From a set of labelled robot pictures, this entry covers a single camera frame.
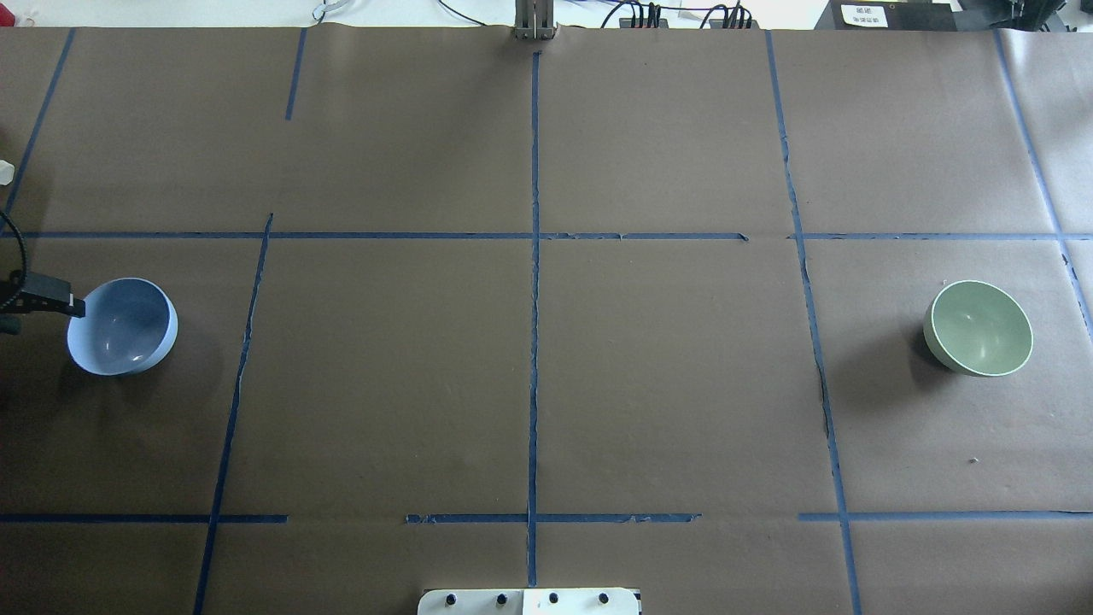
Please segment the blue bowl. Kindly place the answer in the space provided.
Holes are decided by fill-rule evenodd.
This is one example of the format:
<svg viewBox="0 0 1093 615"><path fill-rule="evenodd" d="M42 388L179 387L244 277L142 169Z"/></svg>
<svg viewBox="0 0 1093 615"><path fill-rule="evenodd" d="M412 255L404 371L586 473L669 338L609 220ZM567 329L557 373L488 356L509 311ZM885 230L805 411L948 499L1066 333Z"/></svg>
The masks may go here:
<svg viewBox="0 0 1093 615"><path fill-rule="evenodd" d="M85 298L85 315L67 324L67 353L79 369L102 377L145 372L164 360L180 319L158 284L118 277Z"/></svg>

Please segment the green bowl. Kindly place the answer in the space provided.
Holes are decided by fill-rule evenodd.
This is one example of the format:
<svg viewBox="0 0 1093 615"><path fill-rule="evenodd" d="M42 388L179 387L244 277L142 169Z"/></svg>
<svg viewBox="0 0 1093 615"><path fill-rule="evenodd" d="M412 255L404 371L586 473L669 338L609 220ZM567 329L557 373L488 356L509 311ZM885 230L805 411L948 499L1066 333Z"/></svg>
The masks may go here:
<svg viewBox="0 0 1093 615"><path fill-rule="evenodd" d="M926 347L942 366L976 378L1018 372L1035 347L1021 304L980 280L947 284L926 307L921 329Z"/></svg>

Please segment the white mounting pole with base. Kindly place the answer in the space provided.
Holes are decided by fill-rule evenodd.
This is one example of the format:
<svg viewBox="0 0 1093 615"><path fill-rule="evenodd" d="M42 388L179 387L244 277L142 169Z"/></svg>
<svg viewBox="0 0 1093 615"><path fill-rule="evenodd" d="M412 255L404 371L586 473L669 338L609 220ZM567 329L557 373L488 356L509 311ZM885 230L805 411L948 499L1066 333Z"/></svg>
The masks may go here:
<svg viewBox="0 0 1093 615"><path fill-rule="evenodd" d="M428 590L418 614L640 614L640 593L622 587Z"/></svg>

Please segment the black box with label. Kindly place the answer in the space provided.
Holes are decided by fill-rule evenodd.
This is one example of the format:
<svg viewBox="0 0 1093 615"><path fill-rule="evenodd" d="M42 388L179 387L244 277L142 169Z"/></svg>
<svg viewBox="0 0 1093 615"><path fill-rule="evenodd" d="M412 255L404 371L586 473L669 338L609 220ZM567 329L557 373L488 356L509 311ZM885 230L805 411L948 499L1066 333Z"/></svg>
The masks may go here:
<svg viewBox="0 0 1093 615"><path fill-rule="evenodd" d="M948 3L827 1L813 29L956 32L959 28L954 11Z"/></svg>

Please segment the aluminium frame post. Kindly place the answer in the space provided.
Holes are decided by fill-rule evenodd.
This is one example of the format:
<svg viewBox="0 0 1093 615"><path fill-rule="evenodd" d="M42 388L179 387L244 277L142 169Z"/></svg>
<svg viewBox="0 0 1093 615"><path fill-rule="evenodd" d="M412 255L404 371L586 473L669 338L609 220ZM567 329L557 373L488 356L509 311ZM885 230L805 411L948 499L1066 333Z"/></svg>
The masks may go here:
<svg viewBox="0 0 1093 615"><path fill-rule="evenodd" d="M557 35L553 0L516 0L514 3L514 38L516 40L551 40Z"/></svg>

